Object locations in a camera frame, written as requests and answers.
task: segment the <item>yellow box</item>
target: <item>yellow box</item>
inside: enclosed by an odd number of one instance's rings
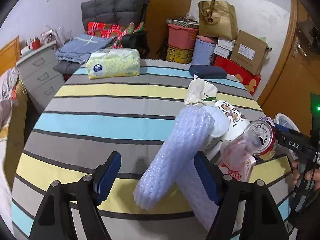
[[[173,61],[173,62],[176,62],[176,63],[181,63],[181,64],[189,64],[191,63],[191,60],[192,58],[177,58],[177,57],[174,57],[174,56],[170,56],[167,54],[167,58],[166,58],[166,61]]]
[[[193,56],[194,49],[178,49],[168,45],[167,58],[173,56],[179,59],[189,59]]]

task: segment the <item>light blue cylinder container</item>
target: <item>light blue cylinder container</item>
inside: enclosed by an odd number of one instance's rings
[[[211,65],[215,44],[196,39],[191,65]]]

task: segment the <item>gray cushion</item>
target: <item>gray cushion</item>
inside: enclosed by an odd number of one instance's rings
[[[141,21],[143,5],[149,0],[91,0],[81,3],[82,21],[87,30],[88,22],[101,22],[129,26]]]
[[[53,70],[61,74],[72,75],[80,67],[80,63],[62,60],[58,63],[58,65],[53,67]]]

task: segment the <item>human hand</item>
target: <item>human hand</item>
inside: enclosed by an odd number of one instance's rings
[[[300,177],[300,174],[297,170],[297,167],[298,167],[298,161],[294,161],[292,163],[292,168],[293,168],[293,184],[296,185],[297,182],[298,182],[298,179]],[[312,172],[313,172],[313,169],[311,171],[308,171],[304,178],[306,180],[311,180],[311,176],[312,176]],[[315,170],[315,174],[313,176],[313,180],[315,181],[315,184],[313,186],[313,190],[317,190],[317,189],[320,189],[320,169],[316,169]]]

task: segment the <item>red can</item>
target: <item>red can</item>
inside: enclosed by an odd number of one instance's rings
[[[41,43],[40,43],[39,38],[34,38],[31,43],[31,46],[32,46],[33,50],[39,49],[41,47]]]

